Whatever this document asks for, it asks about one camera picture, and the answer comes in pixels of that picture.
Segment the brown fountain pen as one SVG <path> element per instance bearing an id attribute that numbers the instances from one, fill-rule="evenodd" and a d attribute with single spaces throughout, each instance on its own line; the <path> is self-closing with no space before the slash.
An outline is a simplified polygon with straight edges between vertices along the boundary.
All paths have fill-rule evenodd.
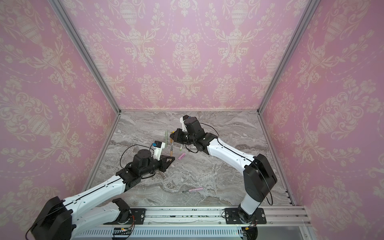
<path id="1" fill-rule="evenodd" d="M 170 156 L 173 157 L 173 147 L 174 147 L 174 141 L 170 140 L 171 148 L 170 148 Z"/>

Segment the light green fountain pen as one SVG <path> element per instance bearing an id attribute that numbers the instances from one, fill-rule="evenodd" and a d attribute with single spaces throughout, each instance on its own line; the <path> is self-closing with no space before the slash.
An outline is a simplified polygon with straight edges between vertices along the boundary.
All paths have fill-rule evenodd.
<path id="1" fill-rule="evenodd" d="M 164 143 L 165 143 L 165 147 L 168 146 L 168 141 L 169 141 L 168 138 L 169 138 L 168 130 L 166 130 L 166 131 L 165 131 L 165 141 L 164 141 Z"/>

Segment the pink pen cap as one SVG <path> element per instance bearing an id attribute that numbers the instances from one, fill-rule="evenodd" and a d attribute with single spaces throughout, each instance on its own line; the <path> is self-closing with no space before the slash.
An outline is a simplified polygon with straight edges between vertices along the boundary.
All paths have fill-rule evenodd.
<path id="1" fill-rule="evenodd" d="M 182 153 L 179 157 L 178 160 L 182 160 L 186 156 L 186 153 Z"/>

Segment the pink fountain pen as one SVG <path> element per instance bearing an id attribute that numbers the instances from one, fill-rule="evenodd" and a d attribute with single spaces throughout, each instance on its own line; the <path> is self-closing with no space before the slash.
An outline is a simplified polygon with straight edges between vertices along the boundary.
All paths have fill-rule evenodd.
<path id="1" fill-rule="evenodd" d="M 200 188 L 194 188 L 194 189 L 189 189 L 189 190 L 186 190 L 186 191 L 182 191 L 182 193 L 198 192 L 198 191 L 202 191 L 203 189 L 204 189 L 203 187 L 200 187 Z"/>

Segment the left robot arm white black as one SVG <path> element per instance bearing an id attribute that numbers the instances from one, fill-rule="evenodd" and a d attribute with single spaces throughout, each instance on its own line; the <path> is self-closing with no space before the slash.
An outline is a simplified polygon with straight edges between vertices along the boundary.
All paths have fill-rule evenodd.
<path id="1" fill-rule="evenodd" d="M 36 240 L 71 240 L 105 223 L 134 224 L 130 206 L 119 195 L 156 172 L 165 172 L 174 161 L 172 156 L 156 158 L 151 151 L 140 150 L 103 183 L 63 200 L 48 200 L 27 232 Z"/>

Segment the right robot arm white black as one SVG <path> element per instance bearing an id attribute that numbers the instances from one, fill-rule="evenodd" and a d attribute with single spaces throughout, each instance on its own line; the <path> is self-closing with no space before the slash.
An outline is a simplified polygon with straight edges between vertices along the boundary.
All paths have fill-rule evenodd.
<path id="1" fill-rule="evenodd" d="M 188 115 L 180 118 L 181 129 L 170 134 L 174 142 L 196 147 L 196 153 L 204 152 L 232 166 L 243 174 L 246 195 L 238 206 L 239 217 L 245 224 L 255 220 L 255 212 L 272 194 L 278 182 L 268 159 L 262 154 L 246 154 L 220 139 L 219 135 L 205 132 L 199 120 Z"/>

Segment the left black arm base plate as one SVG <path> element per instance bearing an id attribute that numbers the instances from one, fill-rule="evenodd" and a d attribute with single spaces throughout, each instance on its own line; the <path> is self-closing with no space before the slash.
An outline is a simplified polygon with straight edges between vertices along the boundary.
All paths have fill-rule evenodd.
<path id="1" fill-rule="evenodd" d="M 125 210 L 122 214 L 119 214 L 118 218 L 104 225 L 143 225 L 146 216 L 145 208 L 131 208 L 129 211 Z"/>

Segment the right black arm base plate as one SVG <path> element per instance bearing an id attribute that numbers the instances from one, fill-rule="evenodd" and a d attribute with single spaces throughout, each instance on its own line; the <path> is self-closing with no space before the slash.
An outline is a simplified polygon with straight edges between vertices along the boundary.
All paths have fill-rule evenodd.
<path id="1" fill-rule="evenodd" d="M 267 223 L 264 209 L 257 208 L 252 215 L 248 215 L 241 208 L 225 208 L 223 217 L 228 225 Z"/>

